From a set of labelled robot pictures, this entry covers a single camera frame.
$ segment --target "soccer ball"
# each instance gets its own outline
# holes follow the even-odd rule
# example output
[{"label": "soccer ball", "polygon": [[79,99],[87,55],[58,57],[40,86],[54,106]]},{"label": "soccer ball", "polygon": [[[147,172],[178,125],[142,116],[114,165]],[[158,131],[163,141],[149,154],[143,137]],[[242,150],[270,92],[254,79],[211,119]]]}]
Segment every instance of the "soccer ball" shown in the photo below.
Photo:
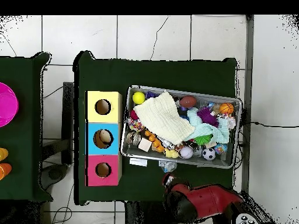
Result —
[{"label": "soccer ball", "polygon": [[214,160],[215,159],[215,150],[212,148],[203,150],[203,157],[205,160]]}]

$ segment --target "blue box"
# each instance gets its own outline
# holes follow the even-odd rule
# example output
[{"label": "blue box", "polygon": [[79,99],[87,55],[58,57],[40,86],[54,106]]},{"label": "blue box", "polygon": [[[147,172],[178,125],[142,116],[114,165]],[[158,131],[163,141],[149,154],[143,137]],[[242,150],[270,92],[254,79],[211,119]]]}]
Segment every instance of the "blue box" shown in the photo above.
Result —
[{"label": "blue box", "polygon": [[[99,130],[107,130],[111,133],[113,137],[111,145],[107,148],[98,148],[93,142],[93,137],[95,133]],[[118,155],[120,130],[121,124],[88,123],[88,155]]]}]

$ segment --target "dark green table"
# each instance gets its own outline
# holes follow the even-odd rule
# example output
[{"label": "dark green table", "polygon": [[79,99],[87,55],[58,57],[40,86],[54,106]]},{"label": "dark green table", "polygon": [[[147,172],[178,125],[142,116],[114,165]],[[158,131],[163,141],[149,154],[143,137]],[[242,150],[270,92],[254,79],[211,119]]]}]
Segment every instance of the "dark green table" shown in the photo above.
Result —
[{"label": "dark green table", "polygon": [[[234,58],[224,61],[128,61],[94,59],[89,51],[80,52],[75,61],[75,202],[91,201],[162,201],[164,172],[158,162],[147,167],[129,164],[123,156],[123,176],[118,186],[85,186],[85,105],[86,90],[118,91],[123,95],[123,110],[130,85],[181,90],[216,96],[235,97]],[[232,169],[215,169],[178,164],[174,174],[188,179],[193,186],[220,183],[232,186]]]},{"label": "dark green table", "polygon": [[41,71],[49,62],[48,53],[32,58],[0,57],[0,82],[15,92],[19,111],[0,128],[0,147],[6,148],[12,171],[0,180],[0,200],[51,201],[50,194],[39,185],[41,165]]}]

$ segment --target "metal tray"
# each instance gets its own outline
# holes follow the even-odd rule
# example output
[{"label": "metal tray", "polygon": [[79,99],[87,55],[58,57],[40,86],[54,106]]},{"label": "metal tray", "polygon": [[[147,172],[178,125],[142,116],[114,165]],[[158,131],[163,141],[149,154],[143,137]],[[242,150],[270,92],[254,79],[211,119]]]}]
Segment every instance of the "metal tray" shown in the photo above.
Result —
[{"label": "metal tray", "polygon": [[[159,89],[157,87],[146,87],[146,86],[137,86],[132,85],[129,87],[127,92],[127,101],[126,101],[126,111],[125,113],[129,113],[135,103],[132,100],[132,95],[136,91],[141,91],[146,93],[147,91],[151,91],[153,93],[161,94],[165,89]],[[197,103],[195,107],[199,108],[199,104],[202,102],[215,102],[215,103],[231,103],[234,106],[234,116],[236,119],[236,127],[230,131],[230,142],[228,143],[228,150],[225,160],[221,160],[220,156],[216,156],[216,158],[212,161],[205,160],[203,157],[191,157],[190,159],[182,159],[182,158],[167,158],[163,153],[159,153],[153,150],[149,150],[148,152],[144,152],[141,149],[138,149],[135,146],[129,146],[126,143],[126,136],[131,131],[128,127],[127,119],[128,115],[124,116],[124,125],[123,125],[123,134],[121,137],[121,147],[120,151],[124,156],[129,156],[132,158],[140,158],[140,159],[151,159],[151,160],[163,160],[184,164],[196,165],[197,167],[218,167],[222,169],[229,169],[233,166],[236,153],[237,153],[237,140],[238,140],[238,129],[239,122],[241,118],[241,110],[242,110],[242,102],[236,98],[228,98],[222,96],[212,96],[208,94],[199,94],[199,93],[189,93],[183,91],[169,90],[166,89],[167,92],[172,96],[184,97],[187,95],[192,95],[197,99]]]}]

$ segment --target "magenta bowl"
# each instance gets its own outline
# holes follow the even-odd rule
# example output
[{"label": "magenta bowl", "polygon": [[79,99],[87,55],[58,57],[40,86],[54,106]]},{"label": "magenta bowl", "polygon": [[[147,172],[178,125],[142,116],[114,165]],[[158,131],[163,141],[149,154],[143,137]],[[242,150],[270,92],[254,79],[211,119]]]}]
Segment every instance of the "magenta bowl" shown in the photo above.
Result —
[{"label": "magenta bowl", "polygon": [[0,82],[0,127],[12,121],[19,109],[15,93],[6,84]]}]

